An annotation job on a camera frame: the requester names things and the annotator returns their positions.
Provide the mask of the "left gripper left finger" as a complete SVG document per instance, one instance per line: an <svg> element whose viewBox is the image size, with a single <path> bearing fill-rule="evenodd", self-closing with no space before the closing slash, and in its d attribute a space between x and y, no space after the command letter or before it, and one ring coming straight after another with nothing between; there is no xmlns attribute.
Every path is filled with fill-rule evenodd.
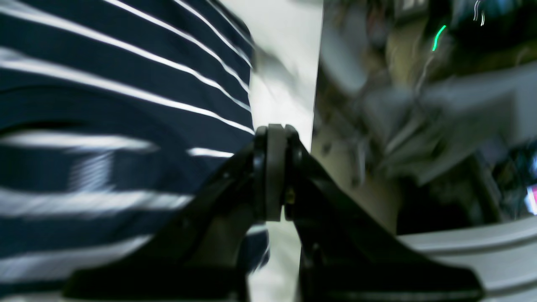
<svg viewBox="0 0 537 302"><path fill-rule="evenodd" d="M65 302L249 302L249 228L277 220L277 126L261 126L172 221L132 254L79 270Z"/></svg>

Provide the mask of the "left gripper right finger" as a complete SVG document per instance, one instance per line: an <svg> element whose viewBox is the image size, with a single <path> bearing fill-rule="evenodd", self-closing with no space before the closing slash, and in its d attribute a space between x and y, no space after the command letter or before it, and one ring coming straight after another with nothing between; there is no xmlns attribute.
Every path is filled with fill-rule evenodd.
<svg viewBox="0 0 537 302"><path fill-rule="evenodd" d="M470 268L403 244L338 187L290 125L284 216L301 243L298 302L477 302Z"/></svg>

